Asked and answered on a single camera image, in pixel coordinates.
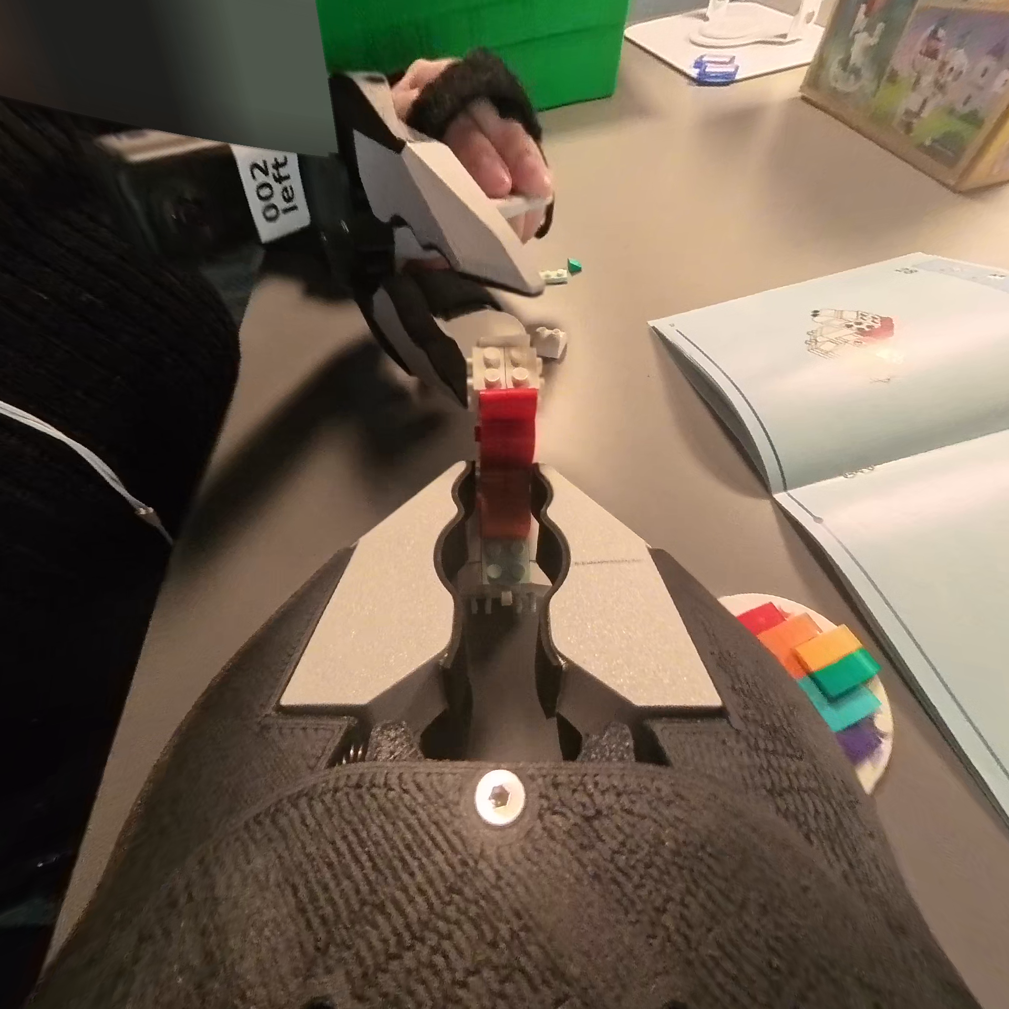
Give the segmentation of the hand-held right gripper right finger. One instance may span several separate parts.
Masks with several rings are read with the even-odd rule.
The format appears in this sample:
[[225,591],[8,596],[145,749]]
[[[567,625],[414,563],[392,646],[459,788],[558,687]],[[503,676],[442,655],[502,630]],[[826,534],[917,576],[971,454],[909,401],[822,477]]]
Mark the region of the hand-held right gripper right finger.
[[560,716],[707,715],[723,708],[649,545],[551,466],[542,530],[561,544],[546,603]]

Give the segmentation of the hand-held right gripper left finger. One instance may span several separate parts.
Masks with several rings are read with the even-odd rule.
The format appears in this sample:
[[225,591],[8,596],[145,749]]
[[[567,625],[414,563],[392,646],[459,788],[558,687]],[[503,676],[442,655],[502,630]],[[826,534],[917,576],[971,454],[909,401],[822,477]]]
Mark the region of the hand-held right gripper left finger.
[[436,563],[458,520],[457,462],[355,544],[281,695],[286,712],[438,716],[455,601]]

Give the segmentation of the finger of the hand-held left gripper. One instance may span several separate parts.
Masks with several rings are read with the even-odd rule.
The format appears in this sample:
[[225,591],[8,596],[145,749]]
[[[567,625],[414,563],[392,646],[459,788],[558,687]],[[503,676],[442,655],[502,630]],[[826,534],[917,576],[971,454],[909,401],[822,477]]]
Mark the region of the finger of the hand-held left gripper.
[[358,307],[372,335],[423,385],[468,408],[467,366],[442,323],[475,308],[475,283],[448,269],[403,269],[358,279]]
[[521,296],[545,283],[511,223],[451,149],[413,141],[403,160],[420,207],[400,226],[400,257],[442,264],[472,281]]

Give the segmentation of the white and red lego model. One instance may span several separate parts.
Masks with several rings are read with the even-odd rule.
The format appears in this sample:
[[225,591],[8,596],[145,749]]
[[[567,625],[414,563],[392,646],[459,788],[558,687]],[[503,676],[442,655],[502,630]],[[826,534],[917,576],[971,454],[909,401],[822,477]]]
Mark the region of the white and red lego model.
[[467,361],[474,416],[475,516],[470,521],[478,588],[473,612],[517,610],[532,582],[534,463],[543,362],[528,334],[482,341]]

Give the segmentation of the rainbow lego assembly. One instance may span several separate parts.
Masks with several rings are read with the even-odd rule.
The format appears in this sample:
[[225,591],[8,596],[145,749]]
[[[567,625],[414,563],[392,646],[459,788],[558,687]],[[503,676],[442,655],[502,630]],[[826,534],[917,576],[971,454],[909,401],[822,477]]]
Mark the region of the rainbow lego assembly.
[[894,744],[894,717],[872,654],[846,625],[793,600],[740,593],[720,602],[802,689],[872,794]]

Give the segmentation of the colourful lego box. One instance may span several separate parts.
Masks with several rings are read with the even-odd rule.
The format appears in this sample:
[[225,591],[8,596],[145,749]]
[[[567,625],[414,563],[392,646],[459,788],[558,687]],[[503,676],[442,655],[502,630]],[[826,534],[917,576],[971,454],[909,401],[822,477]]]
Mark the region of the colourful lego box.
[[1000,186],[1008,3],[836,2],[800,92],[954,192]]

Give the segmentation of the person's left hand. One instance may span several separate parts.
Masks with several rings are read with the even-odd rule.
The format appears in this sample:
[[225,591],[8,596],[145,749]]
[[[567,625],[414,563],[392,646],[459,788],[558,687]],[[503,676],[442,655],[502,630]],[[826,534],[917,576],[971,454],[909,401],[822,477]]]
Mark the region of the person's left hand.
[[[422,94],[448,81],[454,58],[417,59],[393,83],[393,103],[400,120],[418,108]],[[486,195],[504,198],[554,195],[553,179],[539,145],[516,120],[503,117],[486,98],[468,99],[449,117],[443,141]]]

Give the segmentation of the green plastic bin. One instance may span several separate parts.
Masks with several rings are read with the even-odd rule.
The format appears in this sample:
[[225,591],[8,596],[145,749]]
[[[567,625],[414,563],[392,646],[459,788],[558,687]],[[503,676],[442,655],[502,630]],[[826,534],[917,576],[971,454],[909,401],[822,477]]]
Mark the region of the green plastic bin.
[[327,68],[407,69],[418,58],[500,57],[536,109],[609,97],[628,1],[318,1]]

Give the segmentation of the person's black sweater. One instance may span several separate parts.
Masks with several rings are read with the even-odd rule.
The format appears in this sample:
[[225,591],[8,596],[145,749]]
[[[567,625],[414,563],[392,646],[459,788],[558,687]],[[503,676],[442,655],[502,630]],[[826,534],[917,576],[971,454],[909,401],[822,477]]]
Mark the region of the person's black sweater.
[[109,448],[2,401],[2,987],[52,940],[169,565]]

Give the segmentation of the white stand base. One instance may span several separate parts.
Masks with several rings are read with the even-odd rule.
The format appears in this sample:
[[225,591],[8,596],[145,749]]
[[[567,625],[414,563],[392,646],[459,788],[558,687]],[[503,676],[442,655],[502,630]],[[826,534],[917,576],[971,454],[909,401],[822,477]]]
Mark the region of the white stand base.
[[709,1],[632,24],[624,39],[695,84],[691,67],[697,57],[737,57],[737,83],[807,67],[825,32],[819,22],[822,6],[801,1],[790,13],[770,2]]

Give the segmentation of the open instruction booklet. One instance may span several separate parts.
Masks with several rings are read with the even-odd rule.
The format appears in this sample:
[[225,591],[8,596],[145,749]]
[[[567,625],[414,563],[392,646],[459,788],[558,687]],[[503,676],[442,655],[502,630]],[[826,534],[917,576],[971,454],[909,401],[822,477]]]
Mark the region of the open instruction booklet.
[[1007,820],[1007,269],[911,253],[649,326]]

